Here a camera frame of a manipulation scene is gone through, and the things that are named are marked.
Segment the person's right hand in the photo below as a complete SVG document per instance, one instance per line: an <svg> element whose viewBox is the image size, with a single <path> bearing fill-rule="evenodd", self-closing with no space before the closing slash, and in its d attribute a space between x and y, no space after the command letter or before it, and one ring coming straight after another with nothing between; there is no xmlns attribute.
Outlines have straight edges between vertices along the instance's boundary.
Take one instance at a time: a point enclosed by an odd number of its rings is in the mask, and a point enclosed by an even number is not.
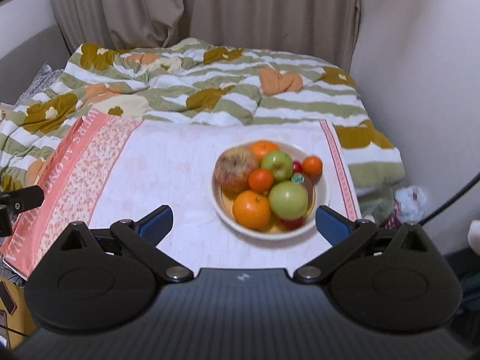
<svg viewBox="0 0 480 360"><path fill-rule="evenodd" d="M469 247L476 255L480 255L480 220L475 219L469 226L468 232Z"/></svg>

